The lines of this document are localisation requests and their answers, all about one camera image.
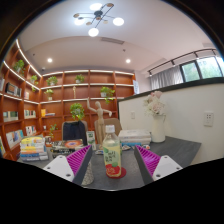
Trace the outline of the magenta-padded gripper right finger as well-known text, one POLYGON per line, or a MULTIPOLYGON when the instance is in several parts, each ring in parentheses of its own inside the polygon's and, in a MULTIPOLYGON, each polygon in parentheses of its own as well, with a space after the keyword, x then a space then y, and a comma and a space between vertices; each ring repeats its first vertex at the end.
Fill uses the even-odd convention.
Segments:
POLYGON ((139 145, 135 146, 134 155, 145 185, 182 169, 182 167, 168 155, 159 156, 139 145))

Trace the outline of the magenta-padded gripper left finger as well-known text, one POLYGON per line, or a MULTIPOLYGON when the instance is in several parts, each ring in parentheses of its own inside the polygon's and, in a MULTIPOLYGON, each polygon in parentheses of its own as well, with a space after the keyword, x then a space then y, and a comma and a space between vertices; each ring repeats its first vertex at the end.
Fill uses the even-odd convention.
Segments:
POLYGON ((44 167, 56 176, 81 185, 92 157, 92 146, 88 145, 68 156, 59 155, 44 167))

